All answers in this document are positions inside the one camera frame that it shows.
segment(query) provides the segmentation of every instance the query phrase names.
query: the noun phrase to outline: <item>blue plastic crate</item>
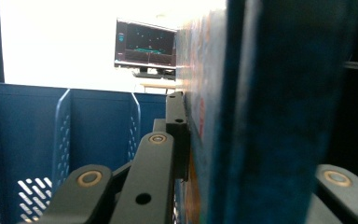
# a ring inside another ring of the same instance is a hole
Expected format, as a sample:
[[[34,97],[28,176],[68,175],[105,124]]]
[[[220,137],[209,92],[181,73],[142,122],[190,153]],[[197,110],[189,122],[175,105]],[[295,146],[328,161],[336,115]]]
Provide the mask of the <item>blue plastic crate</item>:
[[[0,223],[38,220],[68,174],[130,161],[165,95],[0,84]]]

